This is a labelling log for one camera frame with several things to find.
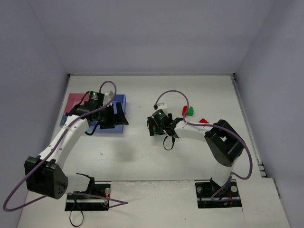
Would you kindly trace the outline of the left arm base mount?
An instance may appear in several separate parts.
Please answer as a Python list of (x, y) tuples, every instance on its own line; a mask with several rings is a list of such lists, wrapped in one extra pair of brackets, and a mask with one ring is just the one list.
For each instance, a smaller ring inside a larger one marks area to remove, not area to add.
[[(92, 194), (108, 198), (111, 192), (111, 183), (95, 182)], [(109, 200), (83, 195), (67, 194), (65, 211), (108, 211)]]

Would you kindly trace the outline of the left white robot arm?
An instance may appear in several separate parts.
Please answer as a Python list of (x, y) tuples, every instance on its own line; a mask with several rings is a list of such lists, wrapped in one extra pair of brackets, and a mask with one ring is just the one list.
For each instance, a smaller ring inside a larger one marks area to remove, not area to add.
[(63, 167), (69, 153), (79, 140), (95, 124), (101, 129), (128, 125), (120, 102), (115, 105), (113, 91), (87, 92), (88, 100), (81, 100), (66, 113), (66, 122), (50, 145), (37, 157), (25, 161), (27, 189), (37, 194), (59, 199), (64, 194), (82, 192), (87, 196), (95, 192), (95, 179), (87, 174), (66, 176)]

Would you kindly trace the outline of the purple-blue large container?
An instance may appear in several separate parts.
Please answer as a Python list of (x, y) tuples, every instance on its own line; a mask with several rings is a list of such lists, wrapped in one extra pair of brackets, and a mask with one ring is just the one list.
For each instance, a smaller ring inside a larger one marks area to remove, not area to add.
[(128, 125), (125, 117), (126, 95), (117, 94), (111, 105), (99, 112), (97, 120), (94, 120), (86, 132), (87, 135), (94, 133), (123, 133), (123, 128)]

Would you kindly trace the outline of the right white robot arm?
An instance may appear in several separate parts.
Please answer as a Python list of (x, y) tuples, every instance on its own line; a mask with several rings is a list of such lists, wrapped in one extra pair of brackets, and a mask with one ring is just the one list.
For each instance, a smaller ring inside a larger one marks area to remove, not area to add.
[(214, 127), (193, 126), (182, 118), (173, 119), (162, 109), (157, 110), (147, 118), (150, 136), (166, 135), (176, 139), (187, 138), (207, 143), (217, 164), (210, 184), (214, 190), (222, 187), (229, 179), (234, 164), (242, 154), (244, 146), (236, 137), (237, 133), (225, 120), (219, 120)]

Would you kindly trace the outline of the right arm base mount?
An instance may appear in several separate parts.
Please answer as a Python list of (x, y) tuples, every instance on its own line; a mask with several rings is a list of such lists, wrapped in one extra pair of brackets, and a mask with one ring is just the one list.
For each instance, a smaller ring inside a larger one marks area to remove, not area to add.
[(219, 186), (211, 183), (209, 180), (195, 182), (198, 208), (226, 209), (242, 207), (236, 180), (232, 179), (224, 189), (214, 196), (214, 193), (219, 189)]

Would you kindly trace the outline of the pink container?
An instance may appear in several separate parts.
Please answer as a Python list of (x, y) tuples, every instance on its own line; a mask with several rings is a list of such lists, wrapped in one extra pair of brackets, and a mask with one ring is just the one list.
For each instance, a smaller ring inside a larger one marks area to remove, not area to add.
[(85, 93), (70, 93), (67, 98), (67, 103), (64, 108), (63, 114), (69, 113), (71, 109), (78, 104), (84, 97)]

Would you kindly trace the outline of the red curved lego right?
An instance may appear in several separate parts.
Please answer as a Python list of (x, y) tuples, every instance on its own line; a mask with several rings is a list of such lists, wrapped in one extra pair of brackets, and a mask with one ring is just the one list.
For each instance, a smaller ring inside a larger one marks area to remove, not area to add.
[(187, 106), (185, 105), (182, 110), (182, 115), (187, 114)]

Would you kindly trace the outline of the green lego on red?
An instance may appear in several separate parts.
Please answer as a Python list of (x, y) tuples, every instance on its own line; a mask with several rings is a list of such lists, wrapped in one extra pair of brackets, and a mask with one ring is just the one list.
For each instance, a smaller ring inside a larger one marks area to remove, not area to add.
[(194, 115), (194, 109), (192, 106), (190, 106), (186, 111), (187, 116), (193, 116)]

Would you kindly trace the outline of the red yellow stacked lego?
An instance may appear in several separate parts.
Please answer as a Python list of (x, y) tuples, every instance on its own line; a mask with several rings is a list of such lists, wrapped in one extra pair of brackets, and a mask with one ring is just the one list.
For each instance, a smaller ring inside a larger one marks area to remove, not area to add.
[(200, 119), (199, 123), (209, 124), (209, 122), (206, 119), (204, 119), (204, 118)]

